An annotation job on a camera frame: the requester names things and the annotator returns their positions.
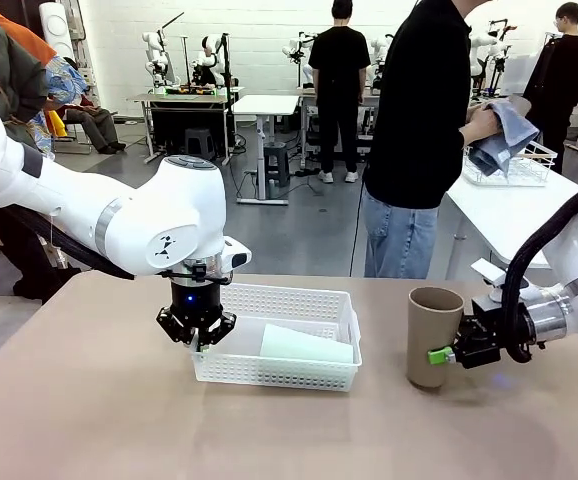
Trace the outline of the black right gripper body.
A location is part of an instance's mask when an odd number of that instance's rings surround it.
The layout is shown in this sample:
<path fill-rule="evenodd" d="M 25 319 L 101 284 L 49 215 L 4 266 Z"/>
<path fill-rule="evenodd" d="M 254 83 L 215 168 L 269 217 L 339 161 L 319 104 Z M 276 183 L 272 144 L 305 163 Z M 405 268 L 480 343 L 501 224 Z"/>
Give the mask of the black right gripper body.
<path fill-rule="evenodd" d="M 462 319 L 459 323 L 453 345 L 464 351 L 465 369 L 499 362 L 503 345 L 501 333 L 501 304 L 488 296 L 479 296 L 471 300 L 472 313 L 475 316 L 475 328 L 471 334 L 462 333 Z"/>

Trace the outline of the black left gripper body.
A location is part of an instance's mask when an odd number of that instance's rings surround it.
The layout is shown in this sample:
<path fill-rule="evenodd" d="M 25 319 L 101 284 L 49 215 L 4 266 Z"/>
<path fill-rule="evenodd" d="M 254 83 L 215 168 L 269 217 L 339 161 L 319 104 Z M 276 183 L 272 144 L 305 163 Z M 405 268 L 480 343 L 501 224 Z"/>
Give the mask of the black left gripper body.
<path fill-rule="evenodd" d="M 170 311 L 183 327 L 209 329 L 222 316 L 220 285 L 217 283 L 189 286 L 171 282 L 171 292 Z"/>

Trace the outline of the person's right hand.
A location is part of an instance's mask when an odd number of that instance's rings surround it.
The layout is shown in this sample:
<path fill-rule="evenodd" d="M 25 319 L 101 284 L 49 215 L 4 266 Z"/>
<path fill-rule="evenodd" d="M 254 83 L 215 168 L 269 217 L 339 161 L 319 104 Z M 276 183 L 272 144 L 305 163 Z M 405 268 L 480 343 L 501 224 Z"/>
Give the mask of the person's right hand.
<path fill-rule="evenodd" d="M 470 123 L 471 141 L 482 140 L 499 132 L 499 120 L 492 109 L 480 112 Z"/>

